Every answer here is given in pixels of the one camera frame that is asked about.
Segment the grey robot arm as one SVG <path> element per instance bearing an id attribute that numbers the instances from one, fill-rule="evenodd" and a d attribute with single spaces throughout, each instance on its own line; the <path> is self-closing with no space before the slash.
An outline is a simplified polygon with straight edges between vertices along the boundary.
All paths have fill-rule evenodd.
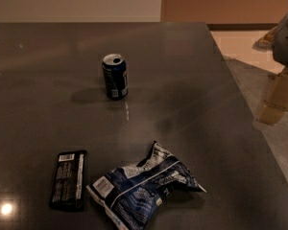
<path id="1" fill-rule="evenodd" d="M 275 76 L 257 117 L 259 122 L 270 126 L 288 111 L 288 12 L 276 26 L 273 59 L 284 68 Z"/>

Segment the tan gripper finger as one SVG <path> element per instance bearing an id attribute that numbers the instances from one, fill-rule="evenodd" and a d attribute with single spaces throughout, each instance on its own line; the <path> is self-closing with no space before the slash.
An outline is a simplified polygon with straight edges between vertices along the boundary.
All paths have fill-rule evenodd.
<path id="1" fill-rule="evenodd" d="M 274 125 L 288 111 L 288 67 L 285 67 L 273 80 L 257 120 L 266 125 Z"/>

